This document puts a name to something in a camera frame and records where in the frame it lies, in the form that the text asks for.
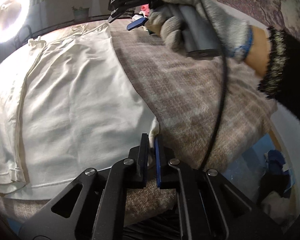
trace potted plant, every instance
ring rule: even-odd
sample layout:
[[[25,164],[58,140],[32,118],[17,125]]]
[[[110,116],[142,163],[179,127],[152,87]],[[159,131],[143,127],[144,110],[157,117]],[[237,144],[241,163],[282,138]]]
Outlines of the potted plant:
[[[80,22],[89,18],[89,8],[79,7],[79,9],[77,9],[76,7],[72,6],[72,11],[74,15],[74,21],[76,22]]]

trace white glove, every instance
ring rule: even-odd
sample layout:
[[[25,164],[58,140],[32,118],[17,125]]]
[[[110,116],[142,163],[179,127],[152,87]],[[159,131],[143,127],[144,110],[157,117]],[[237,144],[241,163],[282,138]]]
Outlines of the white glove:
[[[199,0],[162,0],[166,3],[192,5],[206,20]],[[209,19],[227,50],[227,56],[242,61],[246,53],[246,44],[251,39],[251,29],[247,21],[239,20],[227,14],[211,0],[202,0]],[[162,12],[151,11],[145,26],[159,35],[165,45],[175,52],[183,50],[181,23],[176,17],[167,18]]]

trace plant pot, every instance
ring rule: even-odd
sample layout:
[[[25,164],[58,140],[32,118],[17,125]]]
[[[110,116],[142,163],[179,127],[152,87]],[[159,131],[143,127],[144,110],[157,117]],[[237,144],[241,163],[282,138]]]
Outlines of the plant pot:
[[[73,11],[74,21],[81,22],[89,18],[89,8],[83,8]]]

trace black sleeve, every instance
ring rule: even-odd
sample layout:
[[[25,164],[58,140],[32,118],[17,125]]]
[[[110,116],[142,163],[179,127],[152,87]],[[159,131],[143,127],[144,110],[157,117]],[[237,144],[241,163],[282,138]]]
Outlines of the black sleeve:
[[[300,120],[300,41],[269,28],[271,42],[268,71],[258,89],[275,98]]]

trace pink object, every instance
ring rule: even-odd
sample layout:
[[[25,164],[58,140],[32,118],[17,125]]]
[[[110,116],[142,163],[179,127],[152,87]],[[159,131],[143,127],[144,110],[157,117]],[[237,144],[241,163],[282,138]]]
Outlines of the pink object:
[[[141,11],[145,11],[145,16],[149,16],[150,13],[149,5],[148,4],[141,5]]]

